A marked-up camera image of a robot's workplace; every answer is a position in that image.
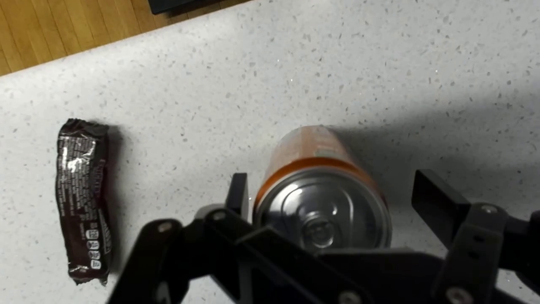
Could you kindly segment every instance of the chocolate bar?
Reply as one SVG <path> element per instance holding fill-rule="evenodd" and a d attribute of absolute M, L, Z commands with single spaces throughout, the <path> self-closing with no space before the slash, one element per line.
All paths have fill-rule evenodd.
<path fill-rule="evenodd" d="M 57 135 L 56 201 L 76 284 L 106 282 L 111 233 L 105 201 L 108 127 L 68 120 Z"/>

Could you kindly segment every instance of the table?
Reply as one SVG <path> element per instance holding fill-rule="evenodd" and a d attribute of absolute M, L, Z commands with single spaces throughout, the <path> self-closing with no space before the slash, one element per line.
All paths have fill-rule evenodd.
<path fill-rule="evenodd" d="M 380 183 L 393 247 L 444 254 L 413 171 L 473 201 L 538 210 L 540 4 L 251 0 L 0 78 L 0 303 L 105 303 L 143 223 L 251 195 L 275 142 L 327 125 Z M 110 284 L 66 274 L 54 174 L 69 117 L 113 125 Z M 528 303 L 511 274 L 503 289 Z M 197 281 L 187 303 L 224 303 Z"/>

